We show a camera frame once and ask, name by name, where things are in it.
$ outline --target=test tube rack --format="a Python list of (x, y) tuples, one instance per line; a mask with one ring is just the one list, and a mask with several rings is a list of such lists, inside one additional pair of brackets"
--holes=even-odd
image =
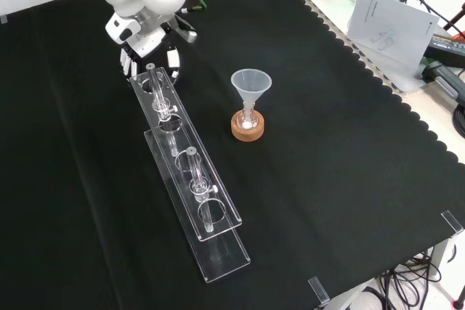
[(144, 133), (206, 282), (250, 258), (235, 228), (242, 219), (163, 68), (130, 79), (150, 130)]

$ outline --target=white table surface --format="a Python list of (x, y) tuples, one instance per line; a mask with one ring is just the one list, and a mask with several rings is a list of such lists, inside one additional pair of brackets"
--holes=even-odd
[[(435, 4), (435, 2), (439, 0), (426, 1), (430, 6), (437, 9), (447, 18), (450, 18), (460, 10), (461, 4), (463, 4), (465, 0), (449, 0), (444, 2), (441, 8), (438, 8)], [(305, 2), (312, 7), (314, 11), (319, 12), (318, 8), (316, 8), (310, 0), (305, 0)], [(340, 39), (348, 43), (345, 35), (335, 25), (331, 23), (326, 24), (330, 26), (330, 29), (336, 33)], [(374, 71), (375, 76), (381, 78), (386, 85), (391, 86), (390, 82), (384, 79), (382, 73), (377, 71), (371, 63), (366, 61), (363, 57), (361, 57), (360, 60)], [(465, 139), (457, 133), (452, 124), (452, 112), (457, 105), (455, 101), (448, 98), (445, 92), (443, 92), (436, 83), (430, 83), (424, 88), (410, 94), (401, 94), (395, 89), (394, 93), (400, 95), (403, 102), (410, 105), (413, 112), (419, 114), (420, 119), (429, 125), (429, 130), (436, 133), (438, 140), (447, 146), (448, 151), (457, 155), (459, 162), (465, 163)]]

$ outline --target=glass test tube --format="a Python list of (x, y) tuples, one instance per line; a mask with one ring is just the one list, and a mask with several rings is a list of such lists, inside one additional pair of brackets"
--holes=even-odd
[(191, 191), (195, 195), (195, 199), (201, 203), (200, 214), (205, 223), (205, 230), (213, 232), (213, 223), (211, 220), (211, 212), (209, 207), (209, 186), (206, 179), (202, 176), (200, 157), (198, 156), (195, 147), (188, 147), (186, 149), (187, 160), (189, 161), (190, 173), (192, 174)]
[(176, 157), (179, 154), (179, 151), (177, 149), (176, 139), (173, 135), (173, 124), (171, 123), (171, 120), (168, 120), (167, 122), (163, 123), (163, 128), (166, 132), (166, 138), (168, 139), (168, 145), (171, 151), (171, 156)]
[(155, 65), (149, 63), (145, 66), (147, 73), (152, 83), (153, 89), (153, 109), (158, 113), (160, 121), (168, 121), (171, 118), (171, 112), (169, 111), (169, 101), (163, 97), (161, 91), (160, 81), (158, 80), (158, 72), (155, 70)]
[(244, 102), (244, 116), (245, 116), (245, 119), (246, 121), (249, 121), (249, 122), (252, 122), (252, 114), (254, 113), (254, 106), (255, 106), (255, 103), (246, 103)]

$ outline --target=wooden stand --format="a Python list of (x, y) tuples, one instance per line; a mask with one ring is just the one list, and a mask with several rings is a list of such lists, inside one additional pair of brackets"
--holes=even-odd
[(256, 127), (250, 130), (244, 130), (238, 125), (238, 116), (242, 112), (239, 110), (236, 114), (234, 114), (231, 118), (231, 131), (235, 138), (239, 139), (242, 142), (253, 142), (256, 141), (263, 135), (264, 131), (264, 119), (263, 115), (260, 114), (255, 110), (255, 114), (259, 119), (259, 123)]

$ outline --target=white paper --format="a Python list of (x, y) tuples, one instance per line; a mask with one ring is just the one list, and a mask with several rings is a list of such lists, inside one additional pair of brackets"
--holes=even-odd
[(438, 17), (395, 0), (357, 0), (347, 38), (418, 67)]

